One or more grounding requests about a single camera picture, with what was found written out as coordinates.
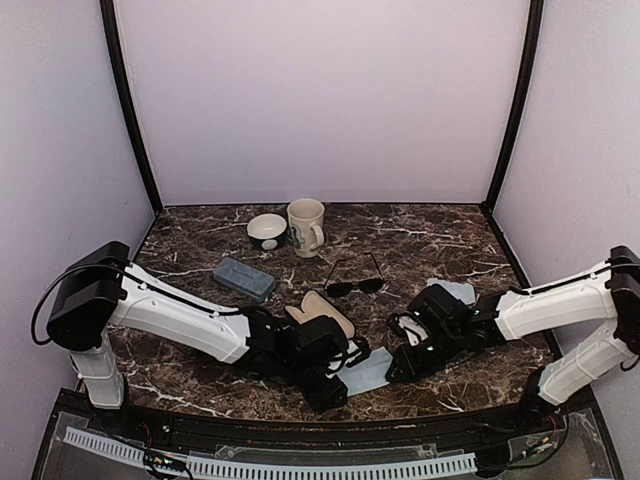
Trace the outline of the black aviator sunglasses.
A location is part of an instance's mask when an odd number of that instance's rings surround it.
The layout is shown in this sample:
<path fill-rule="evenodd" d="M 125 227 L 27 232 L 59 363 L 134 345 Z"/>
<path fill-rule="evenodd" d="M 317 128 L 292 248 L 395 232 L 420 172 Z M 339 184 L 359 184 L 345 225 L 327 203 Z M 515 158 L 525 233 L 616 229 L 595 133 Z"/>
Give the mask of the black aviator sunglasses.
<path fill-rule="evenodd" d="M 357 280 L 333 281 L 332 278 L 334 273 L 336 272 L 338 267 L 345 262 L 345 259 L 338 259 L 332 265 L 331 271 L 323 284 L 323 289 L 330 298 L 343 298 L 354 291 L 359 291 L 363 294 L 371 295 L 382 290 L 382 288 L 386 284 L 386 279 L 382 273 L 375 255 L 372 252 L 365 252 L 364 256 L 367 256 L 372 261 L 377 275 Z"/>

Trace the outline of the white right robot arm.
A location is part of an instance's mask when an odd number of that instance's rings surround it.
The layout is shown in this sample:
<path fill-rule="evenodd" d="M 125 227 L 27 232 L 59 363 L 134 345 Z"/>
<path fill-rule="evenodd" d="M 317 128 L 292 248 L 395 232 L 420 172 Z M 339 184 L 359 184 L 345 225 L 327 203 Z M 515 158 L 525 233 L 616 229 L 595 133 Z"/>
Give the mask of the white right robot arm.
<path fill-rule="evenodd" d="M 639 355 L 639 257 L 630 248 L 612 248 L 607 260 L 577 275 L 483 295 L 473 305 L 442 285 L 425 287 L 388 321 L 407 340 L 395 351 L 385 378 L 411 383 L 443 370 L 464 352 L 590 321 L 601 324 L 571 351 L 529 376 L 519 404 L 511 410 L 510 424 L 530 434 L 573 394 Z"/>

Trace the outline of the black glasses case beige lining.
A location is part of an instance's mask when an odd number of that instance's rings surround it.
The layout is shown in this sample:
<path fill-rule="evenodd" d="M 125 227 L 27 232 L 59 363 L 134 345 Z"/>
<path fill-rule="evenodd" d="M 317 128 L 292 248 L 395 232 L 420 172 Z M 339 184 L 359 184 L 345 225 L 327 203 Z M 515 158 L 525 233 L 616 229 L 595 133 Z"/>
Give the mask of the black glasses case beige lining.
<path fill-rule="evenodd" d="M 352 339 L 356 333 L 354 324 L 331 302 L 315 291 L 308 291 L 303 296 L 299 307 L 285 306 L 284 313 L 300 325 L 317 317 L 326 316 L 338 323 L 347 339 Z"/>

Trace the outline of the light blue cleaning cloth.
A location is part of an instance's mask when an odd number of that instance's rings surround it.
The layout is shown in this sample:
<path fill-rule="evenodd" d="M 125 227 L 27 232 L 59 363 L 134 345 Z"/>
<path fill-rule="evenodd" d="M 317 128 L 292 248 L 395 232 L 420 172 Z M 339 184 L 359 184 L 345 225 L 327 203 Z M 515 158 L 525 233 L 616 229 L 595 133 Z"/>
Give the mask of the light blue cleaning cloth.
<path fill-rule="evenodd" d="M 353 397 L 377 390 L 389 384 L 386 373 L 391 366 L 392 355 L 385 347 L 373 350 L 361 363 L 341 369 L 337 377 L 347 387 L 347 396 Z"/>

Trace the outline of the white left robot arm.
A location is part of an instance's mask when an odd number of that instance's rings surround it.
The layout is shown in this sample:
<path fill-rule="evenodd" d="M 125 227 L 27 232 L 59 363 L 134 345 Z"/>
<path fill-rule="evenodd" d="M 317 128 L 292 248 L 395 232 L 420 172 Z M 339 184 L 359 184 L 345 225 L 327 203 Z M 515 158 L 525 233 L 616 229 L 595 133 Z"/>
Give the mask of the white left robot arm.
<path fill-rule="evenodd" d="M 367 340 L 331 303 L 314 292 L 311 312 L 278 317 L 261 306 L 225 307 L 166 284 L 129 259 L 128 245 L 111 241 L 69 266 L 37 303 L 52 303 L 47 336 L 65 349 L 91 404 L 120 436 L 141 427 L 126 401 L 107 328 L 124 326 L 196 349 L 255 379 L 276 378 L 298 390 L 315 412 L 342 407 L 348 388 L 338 374 L 368 359 Z"/>

